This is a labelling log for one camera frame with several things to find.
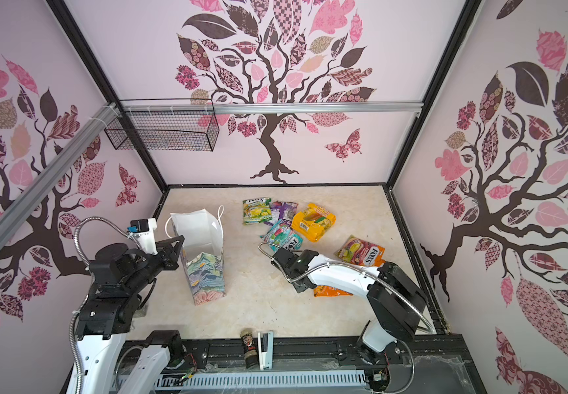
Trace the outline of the floral paper bag white inside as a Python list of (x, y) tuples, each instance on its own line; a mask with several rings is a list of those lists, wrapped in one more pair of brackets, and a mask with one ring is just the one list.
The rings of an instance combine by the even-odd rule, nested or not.
[(221, 205), (215, 214), (202, 209), (191, 213), (172, 213), (164, 232), (183, 236), (181, 264), (196, 306), (226, 295), (224, 279), (224, 229)]

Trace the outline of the orange corn chips bag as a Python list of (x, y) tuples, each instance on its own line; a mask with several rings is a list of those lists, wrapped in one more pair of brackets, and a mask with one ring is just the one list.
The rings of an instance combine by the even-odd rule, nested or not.
[(351, 293), (336, 289), (335, 287), (317, 286), (313, 290), (315, 297), (351, 296)]

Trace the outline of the Fox's fruits oval candy bag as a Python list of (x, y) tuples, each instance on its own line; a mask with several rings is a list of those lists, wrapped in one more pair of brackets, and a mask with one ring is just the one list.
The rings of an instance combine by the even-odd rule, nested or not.
[(364, 267), (380, 267), (384, 263), (385, 248), (375, 243), (350, 236), (335, 252), (338, 259), (346, 263)]

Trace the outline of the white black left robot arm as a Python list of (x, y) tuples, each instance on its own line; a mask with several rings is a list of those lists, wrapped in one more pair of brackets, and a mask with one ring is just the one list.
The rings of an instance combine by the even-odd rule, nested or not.
[[(156, 244), (156, 254), (130, 249), (123, 243), (102, 248), (90, 264), (93, 283), (74, 326), (75, 366), (69, 393), (108, 393), (116, 381), (131, 323), (142, 305), (140, 293), (163, 271), (175, 271), (184, 257), (183, 236)], [(186, 349), (176, 330), (151, 332), (139, 359), (117, 389), (119, 393), (149, 393), (162, 371), (182, 363)]]

